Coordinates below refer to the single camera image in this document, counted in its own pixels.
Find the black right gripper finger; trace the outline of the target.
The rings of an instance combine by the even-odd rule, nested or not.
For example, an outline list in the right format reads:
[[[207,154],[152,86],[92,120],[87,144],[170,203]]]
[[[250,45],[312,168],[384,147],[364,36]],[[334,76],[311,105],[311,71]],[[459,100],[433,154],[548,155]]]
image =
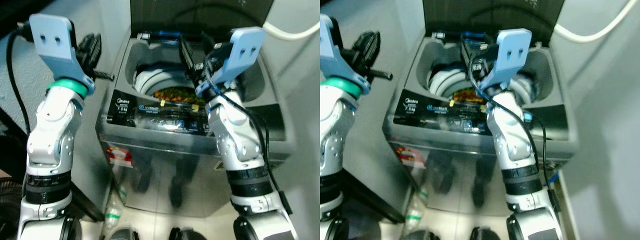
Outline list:
[[[195,72],[195,62],[192,58],[192,51],[188,41],[185,37],[179,37],[179,55],[180,59],[185,66],[185,73],[187,77],[192,77]]]
[[[468,73],[471,71],[473,77],[481,77],[482,64],[473,58],[480,52],[482,35],[460,35],[460,44],[465,72],[469,75]]]

